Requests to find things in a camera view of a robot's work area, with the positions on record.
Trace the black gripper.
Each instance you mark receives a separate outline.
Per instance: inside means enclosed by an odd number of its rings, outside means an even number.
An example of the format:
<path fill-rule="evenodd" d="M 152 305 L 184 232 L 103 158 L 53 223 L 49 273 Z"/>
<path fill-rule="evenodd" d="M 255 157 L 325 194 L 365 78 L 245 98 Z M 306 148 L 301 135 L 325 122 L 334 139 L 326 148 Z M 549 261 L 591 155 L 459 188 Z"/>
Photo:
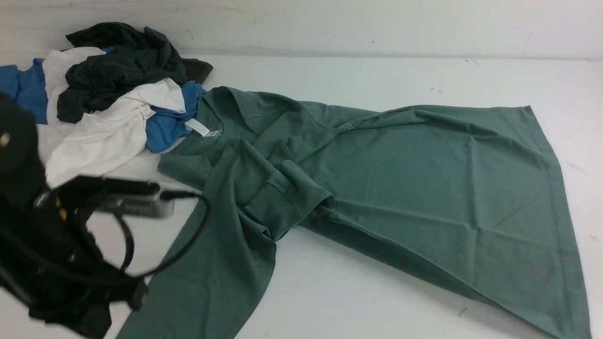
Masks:
<path fill-rule="evenodd" d="M 67 328 L 85 339 L 103 339 L 112 326 L 110 305 L 137 313 L 148 296 L 144 279 L 126 273 L 134 240 L 115 214 L 125 239 L 121 266 L 104 260 L 87 228 L 91 208 L 64 208 L 54 193 L 15 207 L 1 199 L 1 285 L 24 303 L 29 316 Z"/>

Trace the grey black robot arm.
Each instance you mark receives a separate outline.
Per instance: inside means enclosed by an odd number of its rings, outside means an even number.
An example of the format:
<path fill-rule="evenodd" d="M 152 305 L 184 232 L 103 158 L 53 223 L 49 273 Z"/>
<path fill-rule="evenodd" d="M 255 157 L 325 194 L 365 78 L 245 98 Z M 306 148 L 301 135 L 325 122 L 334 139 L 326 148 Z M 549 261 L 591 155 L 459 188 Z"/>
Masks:
<path fill-rule="evenodd" d="M 138 311 L 148 293 L 144 279 L 126 273 L 133 236 L 116 215 L 126 241 L 121 267 L 104 260 L 88 219 L 104 192 L 77 196 L 48 186 L 34 116 L 1 95 L 1 287 L 29 316 L 63 326 L 86 339 L 103 339 L 110 305 Z"/>

